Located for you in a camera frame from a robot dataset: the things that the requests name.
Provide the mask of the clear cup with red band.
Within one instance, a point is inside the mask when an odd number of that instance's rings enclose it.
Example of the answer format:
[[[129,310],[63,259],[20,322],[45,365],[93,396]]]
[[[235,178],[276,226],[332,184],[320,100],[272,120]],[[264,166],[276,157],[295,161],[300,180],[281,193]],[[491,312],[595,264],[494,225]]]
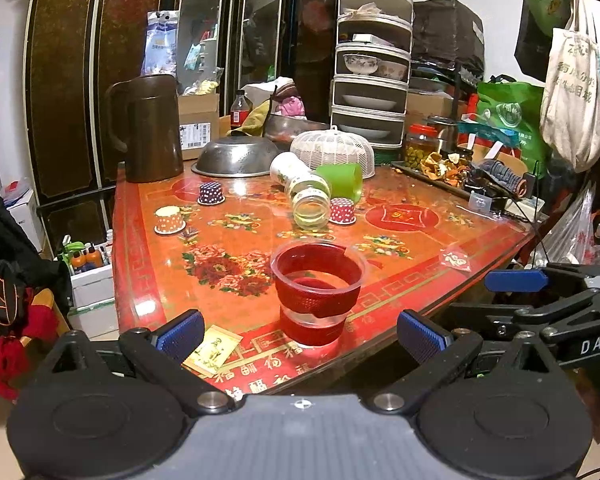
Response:
[[[337,340],[366,279],[361,253],[328,240],[295,240],[276,249],[270,268],[286,336],[310,347]]]

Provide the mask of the orange polka dot cupcake liner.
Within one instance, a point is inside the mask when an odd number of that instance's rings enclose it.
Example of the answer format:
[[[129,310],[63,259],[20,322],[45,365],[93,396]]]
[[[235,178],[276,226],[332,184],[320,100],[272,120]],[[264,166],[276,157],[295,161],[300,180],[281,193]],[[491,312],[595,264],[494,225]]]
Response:
[[[186,228],[179,206],[163,206],[155,211],[154,231],[159,235],[172,235]]]

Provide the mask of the red lid pickle jar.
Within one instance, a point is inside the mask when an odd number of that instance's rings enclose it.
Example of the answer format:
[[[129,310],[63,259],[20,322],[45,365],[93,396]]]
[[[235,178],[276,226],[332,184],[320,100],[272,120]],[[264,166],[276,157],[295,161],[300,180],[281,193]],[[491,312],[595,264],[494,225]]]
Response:
[[[405,133],[403,157],[405,165],[411,170],[420,170],[420,163],[431,153],[439,151],[437,130],[430,125],[413,124]]]

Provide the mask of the red fu paper card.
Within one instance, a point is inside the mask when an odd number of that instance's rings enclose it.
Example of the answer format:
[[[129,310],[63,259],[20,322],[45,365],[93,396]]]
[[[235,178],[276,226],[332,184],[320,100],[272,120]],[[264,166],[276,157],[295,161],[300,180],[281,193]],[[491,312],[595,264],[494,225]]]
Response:
[[[462,248],[449,246],[440,250],[439,262],[446,268],[453,269],[458,272],[470,272],[470,259]]]

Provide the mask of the brown plastic pitcher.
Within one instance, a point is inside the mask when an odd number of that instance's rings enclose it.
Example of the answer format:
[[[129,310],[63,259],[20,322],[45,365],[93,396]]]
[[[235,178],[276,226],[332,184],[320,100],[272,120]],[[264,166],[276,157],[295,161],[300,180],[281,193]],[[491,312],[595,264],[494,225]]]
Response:
[[[170,74],[112,84],[105,94],[108,134],[122,154],[125,179],[151,183],[183,171],[178,82]]]

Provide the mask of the steel bowl behind colander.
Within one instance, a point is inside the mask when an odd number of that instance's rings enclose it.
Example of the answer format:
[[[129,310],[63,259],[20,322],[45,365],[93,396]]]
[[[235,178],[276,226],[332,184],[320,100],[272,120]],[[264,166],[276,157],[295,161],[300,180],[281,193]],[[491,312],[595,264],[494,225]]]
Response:
[[[264,124],[263,135],[274,143],[290,145],[301,133],[327,129],[328,125],[324,124],[324,122],[312,122],[312,120],[302,118],[270,115]]]

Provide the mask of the red polka dot cupcake liner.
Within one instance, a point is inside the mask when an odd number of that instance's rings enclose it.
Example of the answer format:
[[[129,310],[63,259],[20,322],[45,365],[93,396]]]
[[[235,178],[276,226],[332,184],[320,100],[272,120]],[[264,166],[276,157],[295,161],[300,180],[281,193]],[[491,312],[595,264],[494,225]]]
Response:
[[[334,197],[329,204],[328,221],[338,226],[350,226],[356,222],[355,203],[347,197]]]

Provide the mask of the black bag on shelf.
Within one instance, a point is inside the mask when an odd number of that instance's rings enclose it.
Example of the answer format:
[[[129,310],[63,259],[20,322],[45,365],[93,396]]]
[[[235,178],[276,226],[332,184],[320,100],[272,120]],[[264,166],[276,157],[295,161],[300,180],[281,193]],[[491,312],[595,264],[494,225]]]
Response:
[[[477,78],[484,75],[482,19],[458,0],[414,2],[414,60],[456,64]]]

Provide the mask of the white mesh food cover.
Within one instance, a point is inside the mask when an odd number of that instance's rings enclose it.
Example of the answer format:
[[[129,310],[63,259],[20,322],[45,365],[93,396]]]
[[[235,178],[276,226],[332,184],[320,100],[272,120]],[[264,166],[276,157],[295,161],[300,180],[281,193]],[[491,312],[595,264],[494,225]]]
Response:
[[[364,179],[375,175],[374,151],[370,142],[358,134],[338,129],[306,131],[291,142],[290,151],[311,169],[358,164]]]

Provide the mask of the green plastic cup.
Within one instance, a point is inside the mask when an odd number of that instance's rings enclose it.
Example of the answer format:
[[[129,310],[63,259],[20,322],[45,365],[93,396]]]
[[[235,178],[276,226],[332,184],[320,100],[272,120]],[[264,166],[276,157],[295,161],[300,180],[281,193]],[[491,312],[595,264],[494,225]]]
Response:
[[[363,173],[359,164],[322,165],[315,172],[323,178],[330,189],[332,198],[347,198],[357,204],[363,192]]]

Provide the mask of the purple polka dot cupcake liner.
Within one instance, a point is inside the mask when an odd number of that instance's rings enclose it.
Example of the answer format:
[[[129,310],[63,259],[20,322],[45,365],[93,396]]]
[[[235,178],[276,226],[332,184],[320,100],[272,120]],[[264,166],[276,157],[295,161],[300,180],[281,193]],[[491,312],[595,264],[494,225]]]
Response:
[[[225,202],[222,184],[218,181],[201,183],[197,203],[200,206],[216,206]]]

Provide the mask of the cardboard box with label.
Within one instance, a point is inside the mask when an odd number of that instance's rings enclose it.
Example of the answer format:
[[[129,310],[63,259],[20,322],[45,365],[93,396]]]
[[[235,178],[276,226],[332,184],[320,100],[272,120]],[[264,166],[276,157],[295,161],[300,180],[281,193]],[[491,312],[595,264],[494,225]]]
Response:
[[[178,98],[181,149],[184,160],[197,159],[219,137],[219,96],[190,94]]]

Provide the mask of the clear glass jar with labels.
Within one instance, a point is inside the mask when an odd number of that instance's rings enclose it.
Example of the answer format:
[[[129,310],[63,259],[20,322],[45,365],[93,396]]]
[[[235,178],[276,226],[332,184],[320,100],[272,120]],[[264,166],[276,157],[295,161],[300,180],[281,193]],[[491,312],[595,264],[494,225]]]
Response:
[[[287,194],[294,223],[304,230],[323,229],[330,216],[330,188],[317,174],[291,180]]]

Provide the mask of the green shopping bag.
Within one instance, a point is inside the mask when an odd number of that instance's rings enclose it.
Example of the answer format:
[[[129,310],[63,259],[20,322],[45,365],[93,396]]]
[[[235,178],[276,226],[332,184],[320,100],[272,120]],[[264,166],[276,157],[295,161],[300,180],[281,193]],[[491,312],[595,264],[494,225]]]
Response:
[[[479,116],[501,131],[503,144],[520,151],[529,172],[544,177],[550,148],[540,130],[543,88],[501,75],[480,81],[477,91]]]

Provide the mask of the beige tote bag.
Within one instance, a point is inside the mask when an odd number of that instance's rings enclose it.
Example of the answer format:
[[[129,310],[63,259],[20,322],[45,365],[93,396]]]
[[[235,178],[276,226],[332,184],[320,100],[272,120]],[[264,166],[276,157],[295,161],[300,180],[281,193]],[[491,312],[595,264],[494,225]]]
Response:
[[[553,30],[540,111],[544,142],[574,171],[600,158],[600,51],[595,0],[572,0],[571,16]]]

